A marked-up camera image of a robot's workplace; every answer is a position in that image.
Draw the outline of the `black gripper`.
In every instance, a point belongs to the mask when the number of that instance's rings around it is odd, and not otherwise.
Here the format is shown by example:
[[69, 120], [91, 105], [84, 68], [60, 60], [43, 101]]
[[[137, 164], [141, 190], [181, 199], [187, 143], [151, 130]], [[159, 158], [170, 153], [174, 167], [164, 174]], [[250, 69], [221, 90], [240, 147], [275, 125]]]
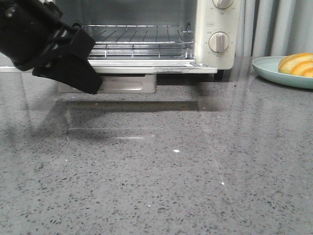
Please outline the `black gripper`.
[[102, 79], [87, 61], [95, 40], [80, 26], [61, 23], [44, 46], [25, 62], [14, 62], [21, 70], [69, 85], [89, 94], [96, 94]]

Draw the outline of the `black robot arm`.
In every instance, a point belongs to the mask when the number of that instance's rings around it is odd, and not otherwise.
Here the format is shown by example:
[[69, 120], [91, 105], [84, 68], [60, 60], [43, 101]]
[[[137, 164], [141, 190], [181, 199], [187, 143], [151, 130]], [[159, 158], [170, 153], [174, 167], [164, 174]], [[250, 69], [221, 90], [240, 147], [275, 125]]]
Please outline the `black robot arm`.
[[95, 41], [81, 26], [63, 23], [62, 15], [48, 0], [2, 0], [0, 52], [20, 71], [96, 94], [102, 79], [88, 62]]

